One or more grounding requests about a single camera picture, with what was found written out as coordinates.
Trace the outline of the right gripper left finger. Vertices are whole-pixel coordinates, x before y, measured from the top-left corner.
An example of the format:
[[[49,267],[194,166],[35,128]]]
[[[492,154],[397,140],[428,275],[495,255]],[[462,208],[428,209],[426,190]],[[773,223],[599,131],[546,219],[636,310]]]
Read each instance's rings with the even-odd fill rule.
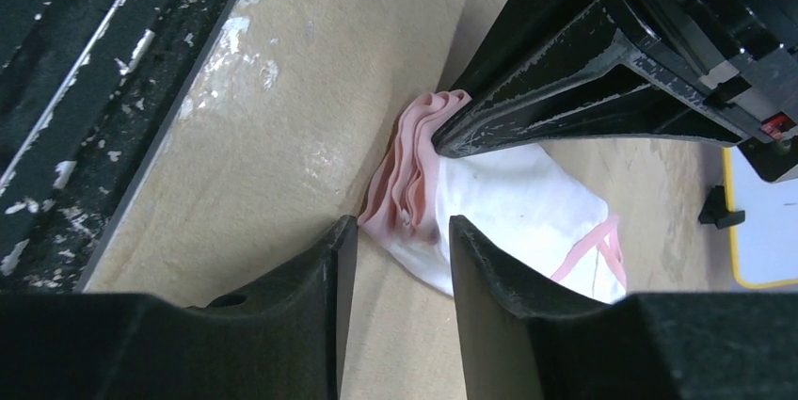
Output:
[[[5,399],[336,399],[358,253],[352,216],[203,308],[144,294],[4,295]]]

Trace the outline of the white underwear pink trim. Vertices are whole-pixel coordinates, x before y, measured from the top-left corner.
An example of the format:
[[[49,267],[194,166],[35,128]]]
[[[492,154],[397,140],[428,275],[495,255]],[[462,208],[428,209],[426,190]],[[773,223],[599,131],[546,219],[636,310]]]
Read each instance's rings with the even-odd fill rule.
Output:
[[[536,144],[463,158],[433,134],[470,102],[464,90],[425,93],[398,119],[370,181],[359,226],[420,281],[454,291],[449,221],[464,216],[540,274],[603,303],[627,293],[618,218]]]

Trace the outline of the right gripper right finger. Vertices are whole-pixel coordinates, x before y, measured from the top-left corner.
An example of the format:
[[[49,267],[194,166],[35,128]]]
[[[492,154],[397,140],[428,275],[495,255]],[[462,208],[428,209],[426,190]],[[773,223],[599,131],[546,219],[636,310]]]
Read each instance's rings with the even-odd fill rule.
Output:
[[[793,399],[794,293],[642,293],[605,304],[450,221],[470,399]]]

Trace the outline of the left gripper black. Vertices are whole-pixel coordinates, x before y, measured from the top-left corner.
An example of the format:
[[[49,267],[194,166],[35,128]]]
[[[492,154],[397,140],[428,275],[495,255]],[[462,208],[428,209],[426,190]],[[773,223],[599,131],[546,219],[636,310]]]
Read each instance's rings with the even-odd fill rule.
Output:
[[[507,0],[455,80],[471,98],[437,152],[665,138],[740,144],[762,180],[796,179],[797,0],[630,2]]]

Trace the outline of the white whiteboard yellow frame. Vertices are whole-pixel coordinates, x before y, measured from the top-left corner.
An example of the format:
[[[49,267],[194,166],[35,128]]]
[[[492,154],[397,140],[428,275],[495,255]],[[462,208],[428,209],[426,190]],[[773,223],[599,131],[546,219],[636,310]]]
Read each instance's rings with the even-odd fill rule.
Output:
[[[797,291],[797,182],[760,179],[737,148],[721,151],[698,222],[727,237],[734,290]]]

